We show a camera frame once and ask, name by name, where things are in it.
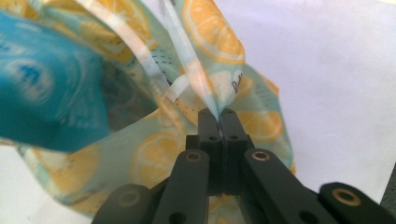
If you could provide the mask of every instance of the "translucent plastic bag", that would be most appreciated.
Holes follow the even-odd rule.
[[[107,136],[102,57],[32,22],[0,21],[0,135],[64,151]]]
[[[245,65],[242,44],[212,0],[163,1],[166,30],[139,1],[1,4],[106,61],[101,89],[113,134],[74,153],[19,144],[37,180],[61,203],[94,215],[119,186],[152,188],[169,176],[205,107],[216,117],[224,107],[235,110],[255,146],[291,168],[277,87]],[[233,197],[210,199],[209,223],[241,222]]]

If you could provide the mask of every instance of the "lemon slice pattern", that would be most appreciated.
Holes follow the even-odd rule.
[[[240,111],[237,114],[253,141],[273,141],[283,133],[282,118],[276,111]]]
[[[245,62],[244,48],[212,0],[186,0],[182,18],[198,48],[221,63]]]
[[[98,145],[92,144],[73,154],[57,151],[33,150],[37,159],[44,165],[51,182],[50,187],[62,194],[79,192],[95,174],[101,158]]]
[[[137,146],[131,160],[131,182],[152,188],[172,171],[184,143],[172,133],[155,133]]]
[[[236,224],[244,223],[238,202],[234,196],[221,195],[209,197],[210,224]]]
[[[71,204],[70,207],[83,212],[85,214],[95,214],[102,204],[106,201],[111,191],[103,190],[95,192],[94,194],[84,194],[77,197]]]
[[[151,49],[155,45],[149,33],[149,19],[135,1],[127,0],[97,0],[115,16],[122,18],[140,39]]]
[[[235,95],[235,99],[241,99],[245,96],[248,96],[250,92],[253,90],[254,80],[250,77],[242,77],[241,82],[239,83],[238,92]]]
[[[0,8],[25,18],[37,18],[37,11],[27,2],[27,0],[1,0]]]

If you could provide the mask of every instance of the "white background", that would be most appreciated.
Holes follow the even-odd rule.
[[[157,0],[145,1],[157,12]],[[228,0],[219,8],[247,62],[280,88],[297,176],[380,202],[396,162],[396,5]],[[91,221],[53,201],[12,148],[0,148],[0,223]]]

